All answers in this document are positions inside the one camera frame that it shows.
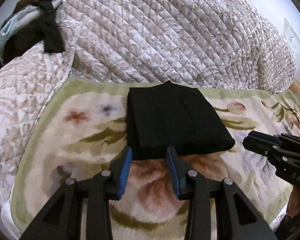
quilted blanket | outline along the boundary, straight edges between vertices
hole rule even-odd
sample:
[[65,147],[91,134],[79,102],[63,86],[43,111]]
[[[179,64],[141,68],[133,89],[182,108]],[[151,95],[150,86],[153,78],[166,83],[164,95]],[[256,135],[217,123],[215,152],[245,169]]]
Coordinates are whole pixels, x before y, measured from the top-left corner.
[[[34,129],[16,175],[11,213],[21,232],[67,178],[91,178],[118,156],[126,145],[130,86],[149,84],[69,79],[56,93]],[[231,177],[270,223],[287,203],[291,185],[276,177],[265,157],[245,150],[242,141],[251,130],[300,135],[298,100],[290,90],[275,96],[266,91],[199,90],[236,144],[228,152],[184,158],[210,179]],[[125,195],[110,202],[114,239],[182,239],[187,210],[188,203],[173,194],[165,160],[133,161]],[[215,239],[215,219],[212,233]]]
[[286,90],[296,73],[284,37],[247,0],[64,0],[83,22],[73,76]]
[[39,42],[0,70],[0,208],[8,200],[32,128],[72,67],[78,23],[59,23],[65,52]]

